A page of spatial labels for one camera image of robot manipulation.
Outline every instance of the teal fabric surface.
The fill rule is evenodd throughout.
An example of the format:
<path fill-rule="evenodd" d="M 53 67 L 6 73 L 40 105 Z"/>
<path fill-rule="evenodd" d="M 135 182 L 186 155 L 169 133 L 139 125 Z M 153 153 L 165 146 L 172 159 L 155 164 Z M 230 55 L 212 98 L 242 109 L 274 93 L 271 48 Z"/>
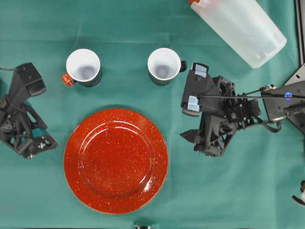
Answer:
<path fill-rule="evenodd" d="M 304 228 L 305 208 L 291 199 L 304 178 L 304 137 L 292 124 L 284 121 L 278 134 L 262 127 L 240 131 L 224 157 L 208 158 L 179 136 L 200 122 L 180 108 L 188 71 L 165 87 L 147 74 L 149 54 L 168 47 L 189 66 L 203 62 L 212 76 L 234 81 L 238 93 L 283 85 L 299 67 L 294 1 L 258 2 L 288 42 L 271 61 L 251 69 L 187 0 L 1 0 L 0 66 L 36 66 L 47 92 L 29 102 L 59 146 L 29 161 L 0 144 L 0 228 L 129 229 L 134 221 L 161 229 Z M 67 88 L 61 82 L 65 61 L 78 48 L 95 51 L 102 61 L 103 78 L 94 88 Z M 1 96 L 11 75 L 0 72 Z M 109 107 L 130 108 L 151 119 L 166 140 L 170 160 L 155 199 L 119 216 L 82 204 L 63 170 L 72 131 Z"/>

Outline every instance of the mug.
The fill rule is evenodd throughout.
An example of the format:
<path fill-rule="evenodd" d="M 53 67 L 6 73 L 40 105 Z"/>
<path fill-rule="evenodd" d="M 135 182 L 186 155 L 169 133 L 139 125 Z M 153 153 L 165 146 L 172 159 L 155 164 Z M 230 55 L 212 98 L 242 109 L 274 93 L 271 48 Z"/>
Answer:
<path fill-rule="evenodd" d="M 61 79 L 71 87 L 79 83 L 85 87 L 97 85 L 102 78 L 101 62 L 98 55 L 89 49 L 78 49 L 70 54 L 66 62 L 67 73 Z"/>
<path fill-rule="evenodd" d="M 184 72 L 187 63 L 181 61 L 174 50 L 160 48 L 150 54 L 147 66 L 151 80 L 159 86 L 164 86 L 169 84 L 178 73 Z"/>

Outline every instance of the black cable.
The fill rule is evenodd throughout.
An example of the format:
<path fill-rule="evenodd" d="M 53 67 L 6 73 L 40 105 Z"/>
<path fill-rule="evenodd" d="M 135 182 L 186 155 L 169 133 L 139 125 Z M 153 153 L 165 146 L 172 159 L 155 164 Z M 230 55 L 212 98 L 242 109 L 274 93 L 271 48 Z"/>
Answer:
<path fill-rule="evenodd" d="M 224 95 L 198 95 L 201 98 L 219 98 L 219 99 L 300 99 L 305 100 L 305 96 L 284 96 L 282 94 L 275 94 L 272 96 L 224 96 Z"/>
<path fill-rule="evenodd" d="M 21 69 L 18 69 L 18 68 L 1 68 L 0 67 L 0 70 L 2 70 L 2 71 L 20 71 Z"/>

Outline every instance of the plastic pitcher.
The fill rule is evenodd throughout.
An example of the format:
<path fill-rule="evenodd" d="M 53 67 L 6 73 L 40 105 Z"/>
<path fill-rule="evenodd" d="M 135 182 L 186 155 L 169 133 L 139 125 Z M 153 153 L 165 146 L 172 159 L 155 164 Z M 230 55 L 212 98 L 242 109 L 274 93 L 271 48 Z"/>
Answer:
<path fill-rule="evenodd" d="M 189 0 L 191 8 L 252 68 L 275 56 L 287 42 L 256 0 Z"/>

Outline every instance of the speckled enamel plate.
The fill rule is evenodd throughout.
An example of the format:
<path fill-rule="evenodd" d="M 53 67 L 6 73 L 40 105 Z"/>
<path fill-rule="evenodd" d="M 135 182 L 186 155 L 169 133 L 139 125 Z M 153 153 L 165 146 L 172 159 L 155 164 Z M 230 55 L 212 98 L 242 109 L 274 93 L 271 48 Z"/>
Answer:
<path fill-rule="evenodd" d="M 166 143 L 143 115 L 108 109 L 91 115 L 72 133 L 64 169 L 73 193 L 87 206 L 124 214 L 147 204 L 167 173 Z"/>

